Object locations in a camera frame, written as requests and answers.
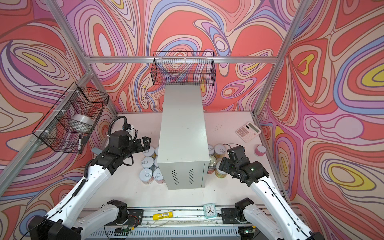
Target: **calculator screen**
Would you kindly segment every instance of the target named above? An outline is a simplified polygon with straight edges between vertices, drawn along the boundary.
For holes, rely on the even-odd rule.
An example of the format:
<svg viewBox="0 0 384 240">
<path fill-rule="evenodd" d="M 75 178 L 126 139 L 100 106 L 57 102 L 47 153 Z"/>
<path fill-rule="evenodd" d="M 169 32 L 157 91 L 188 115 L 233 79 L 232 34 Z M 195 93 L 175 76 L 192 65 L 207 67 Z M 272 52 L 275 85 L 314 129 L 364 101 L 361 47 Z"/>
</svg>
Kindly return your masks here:
<svg viewBox="0 0 384 240">
<path fill-rule="evenodd" d="M 250 126 L 255 132 L 259 133 L 259 130 L 257 130 L 257 128 L 255 128 L 252 124 L 248 124 L 248 126 Z"/>
</svg>

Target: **vent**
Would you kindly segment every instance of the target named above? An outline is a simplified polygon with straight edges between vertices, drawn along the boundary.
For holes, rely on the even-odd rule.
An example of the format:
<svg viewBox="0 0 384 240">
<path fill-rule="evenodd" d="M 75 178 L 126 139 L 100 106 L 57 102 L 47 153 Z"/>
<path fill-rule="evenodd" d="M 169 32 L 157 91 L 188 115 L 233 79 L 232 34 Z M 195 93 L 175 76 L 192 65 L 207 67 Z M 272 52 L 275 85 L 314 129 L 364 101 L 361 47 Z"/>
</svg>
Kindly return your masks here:
<svg viewBox="0 0 384 240">
<path fill-rule="evenodd" d="M 239 237 L 238 227 L 154 227 L 154 228 L 135 228 L 131 232 L 115 232 L 106 230 L 109 238 L 172 238 L 172 237 Z M 106 234 L 100 228 L 89 236 L 90 239 L 105 239 Z"/>
<path fill-rule="evenodd" d="M 173 171 L 171 172 L 171 174 L 172 174 L 172 177 L 173 177 L 173 182 L 175 183 L 175 185 L 178 185 L 178 184 L 179 184 L 179 179 L 178 179 L 178 177 L 177 177 L 177 172 L 176 172 L 176 170 L 173 170 Z"/>
<path fill-rule="evenodd" d="M 193 184 L 193 169 L 189 170 L 189 185 Z"/>
</svg>

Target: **clock face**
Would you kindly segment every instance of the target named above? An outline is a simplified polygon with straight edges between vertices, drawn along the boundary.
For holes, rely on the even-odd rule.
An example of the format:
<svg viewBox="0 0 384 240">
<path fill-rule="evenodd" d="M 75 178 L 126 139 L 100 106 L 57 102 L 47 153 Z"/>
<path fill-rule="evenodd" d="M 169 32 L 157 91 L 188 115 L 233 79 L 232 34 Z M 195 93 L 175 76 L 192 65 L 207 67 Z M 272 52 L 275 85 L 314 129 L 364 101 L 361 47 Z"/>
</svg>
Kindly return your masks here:
<svg viewBox="0 0 384 240">
<path fill-rule="evenodd" d="M 208 204 L 204 206 L 205 215 L 207 217 L 215 217 L 217 215 L 216 213 L 216 207 L 214 204 Z"/>
</svg>

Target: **robotic arm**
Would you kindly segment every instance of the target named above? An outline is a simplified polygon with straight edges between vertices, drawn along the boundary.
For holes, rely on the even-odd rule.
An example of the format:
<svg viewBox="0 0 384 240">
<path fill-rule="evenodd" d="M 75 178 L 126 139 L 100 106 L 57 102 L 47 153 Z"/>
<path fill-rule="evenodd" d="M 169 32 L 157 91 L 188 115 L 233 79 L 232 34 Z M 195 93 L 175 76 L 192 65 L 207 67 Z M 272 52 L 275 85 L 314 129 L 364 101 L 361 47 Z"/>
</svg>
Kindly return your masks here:
<svg viewBox="0 0 384 240">
<path fill-rule="evenodd" d="M 250 163 L 243 146 L 227 151 L 230 158 L 223 157 L 219 170 L 247 184 L 262 199 L 276 222 L 264 215 L 249 198 L 235 204 L 238 221 L 252 223 L 270 240 L 324 240 L 319 232 L 313 233 L 293 212 L 261 163 Z"/>
<path fill-rule="evenodd" d="M 123 130 L 111 133 L 112 125 L 120 118 L 124 118 Z M 31 240 L 81 240 L 110 222 L 116 224 L 127 222 L 127 204 L 118 200 L 109 201 L 98 211 L 80 220 L 77 220 L 77 217 L 97 189 L 118 167 L 132 166 L 132 154 L 149 149 L 151 139 L 149 137 L 142 137 L 142 141 L 136 139 L 137 130 L 132 136 L 130 134 L 133 132 L 132 129 L 131 125 L 127 124 L 125 116 L 117 117 L 111 122 L 108 129 L 109 144 L 95 159 L 85 165 L 84 177 L 44 217 L 35 216 L 31 220 L 28 225 Z M 124 162 L 129 157 L 132 159 L 132 164 Z"/>
</svg>

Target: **white table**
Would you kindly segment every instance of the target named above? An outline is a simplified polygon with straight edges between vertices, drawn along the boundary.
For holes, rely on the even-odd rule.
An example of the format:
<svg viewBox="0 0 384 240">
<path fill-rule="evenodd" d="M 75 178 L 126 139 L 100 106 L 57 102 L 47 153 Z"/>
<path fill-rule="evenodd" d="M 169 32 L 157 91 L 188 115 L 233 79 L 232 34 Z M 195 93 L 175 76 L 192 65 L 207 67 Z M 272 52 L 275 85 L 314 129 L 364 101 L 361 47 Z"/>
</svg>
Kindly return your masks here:
<svg viewBox="0 0 384 240">
<path fill-rule="evenodd" d="M 139 131 L 138 137 L 152 138 L 151 145 L 157 147 L 160 137 L 161 113 L 133 113 L 120 114 L 128 119 Z M 255 146 L 261 144 L 260 138 L 245 143 L 235 133 L 240 126 L 248 121 L 253 121 L 249 112 L 230 113 L 204 113 L 208 143 L 212 146 L 222 143 L 237 143 L 245 147 L 245 154 L 250 161 L 259 161 L 268 171 L 276 184 L 267 157 L 258 157 L 254 153 Z M 114 124 L 113 130 L 120 130 L 123 120 L 119 119 Z M 207 203 L 216 205 L 233 205 L 243 198 L 249 197 L 255 204 L 263 202 L 253 193 L 246 184 L 227 175 L 219 179 L 216 175 L 208 174 L 205 188 L 168 190 L 165 184 L 155 181 L 149 185 L 143 184 L 138 175 L 141 171 L 143 153 L 134 154 L 134 165 L 131 167 L 120 166 L 117 171 L 99 188 L 86 205 L 101 207 L 107 201 L 116 199 L 127 203 L 128 207 L 173 207 L 173 206 L 202 206 Z"/>
</svg>

